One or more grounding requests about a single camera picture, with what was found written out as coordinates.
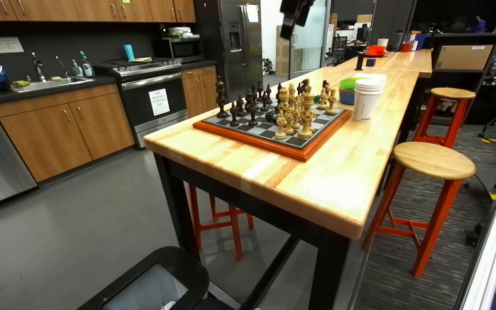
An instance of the stove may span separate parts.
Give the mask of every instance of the stove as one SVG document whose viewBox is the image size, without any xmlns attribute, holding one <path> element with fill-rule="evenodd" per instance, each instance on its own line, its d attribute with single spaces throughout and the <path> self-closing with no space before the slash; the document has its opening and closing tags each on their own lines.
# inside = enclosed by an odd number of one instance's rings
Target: stove
<svg viewBox="0 0 496 310">
<path fill-rule="evenodd" d="M 127 60 L 110 60 L 94 62 L 93 67 L 102 74 L 128 77 L 143 73 L 160 72 L 171 69 L 179 69 L 181 63 L 174 59 L 153 57 L 152 61 L 132 62 Z"/>
</svg>

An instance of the checkered pattern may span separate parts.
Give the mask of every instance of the checkered pattern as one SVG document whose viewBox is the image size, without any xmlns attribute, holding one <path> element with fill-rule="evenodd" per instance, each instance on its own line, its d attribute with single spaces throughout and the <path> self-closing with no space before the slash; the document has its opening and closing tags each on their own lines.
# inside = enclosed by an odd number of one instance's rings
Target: checkered pattern
<svg viewBox="0 0 496 310">
<path fill-rule="evenodd" d="M 261 108 L 261 106 L 263 106 L 259 102 L 256 103 L 258 103 L 258 109 Z M 273 103 L 271 105 L 268 105 L 267 107 L 269 108 L 269 111 L 272 111 L 275 114 L 277 114 L 278 112 L 275 112 L 276 106 L 277 106 L 277 100 L 273 98 Z M 203 122 L 219 127 L 224 127 L 230 130 L 242 132 L 261 139 L 272 141 L 274 143 L 293 147 L 295 149 L 304 149 L 313 139 L 315 139 L 316 136 L 319 135 L 320 132 L 322 132 L 325 128 L 327 128 L 329 124 L 334 122 L 344 112 L 345 110 L 339 109 L 339 111 L 336 114 L 327 115 L 325 114 L 325 110 L 318 110 L 316 108 L 315 118 L 313 119 L 312 122 L 313 127 L 315 127 L 315 131 L 313 132 L 313 135 L 309 138 L 299 137 L 297 134 L 298 131 L 295 130 L 293 135 L 287 135 L 285 139 L 276 139 L 275 133 L 278 131 L 278 127 L 274 125 L 272 122 L 267 122 L 265 120 L 265 114 L 267 112 L 260 112 L 260 111 L 256 112 L 256 121 L 257 121 L 256 126 L 248 125 L 248 122 L 251 119 L 250 114 L 236 118 L 240 122 L 240 125 L 238 127 L 231 127 L 229 125 L 231 120 L 233 119 L 232 116 L 230 115 L 227 118 L 217 118 L 216 116 L 212 116 L 211 118 L 207 118 L 203 120 Z"/>
</svg>

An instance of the microwave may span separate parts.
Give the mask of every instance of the microwave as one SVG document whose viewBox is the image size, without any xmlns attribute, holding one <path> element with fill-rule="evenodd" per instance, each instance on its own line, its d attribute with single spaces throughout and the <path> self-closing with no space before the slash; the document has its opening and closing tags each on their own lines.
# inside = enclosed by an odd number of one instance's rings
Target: microwave
<svg viewBox="0 0 496 310">
<path fill-rule="evenodd" d="M 204 60 L 199 37 L 164 37 L 154 42 L 156 57 L 172 58 L 180 63 Z"/>
</svg>

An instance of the chess board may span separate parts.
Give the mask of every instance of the chess board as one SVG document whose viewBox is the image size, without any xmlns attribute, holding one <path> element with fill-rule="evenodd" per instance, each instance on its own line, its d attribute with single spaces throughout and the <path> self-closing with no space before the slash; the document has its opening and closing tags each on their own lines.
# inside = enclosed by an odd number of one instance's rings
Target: chess board
<svg viewBox="0 0 496 310">
<path fill-rule="evenodd" d="M 261 102 L 257 102 L 257 105 L 259 110 L 262 104 Z M 273 98 L 273 103 L 268 105 L 269 111 L 278 114 L 275 111 L 276 106 L 277 100 Z M 315 108 L 315 118 L 312 121 L 315 131 L 309 138 L 302 138 L 297 135 L 298 130 L 301 130 L 300 127 L 300 129 L 294 130 L 293 135 L 287 135 L 285 139 L 276 139 L 274 136 L 278 127 L 273 122 L 266 121 L 265 114 L 267 112 L 261 111 L 256 112 L 256 126 L 248 125 L 251 119 L 250 114 L 248 114 L 237 117 L 240 125 L 238 127 L 232 127 L 229 125 L 232 120 L 232 116 L 229 114 L 227 118 L 218 118 L 215 115 L 211 116 L 210 118 L 194 123 L 193 127 L 299 161 L 307 161 L 321 147 L 325 140 L 341 127 L 352 114 L 349 110 L 341 108 L 337 108 L 336 110 L 336 114 L 327 115 L 325 114 L 325 110 Z"/>
</svg>

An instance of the refrigerator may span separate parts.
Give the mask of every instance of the refrigerator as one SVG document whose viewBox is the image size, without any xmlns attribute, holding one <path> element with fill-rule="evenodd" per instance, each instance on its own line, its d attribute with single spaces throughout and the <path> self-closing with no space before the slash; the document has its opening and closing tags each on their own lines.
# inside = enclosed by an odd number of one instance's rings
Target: refrigerator
<svg viewBox="0 0 496 310">
<path fill-rule="evenodd" d="M 195 0 L 205 59 L 217 61 L 228 101 L 262 80 L 260 0 Z"/>
</svg>

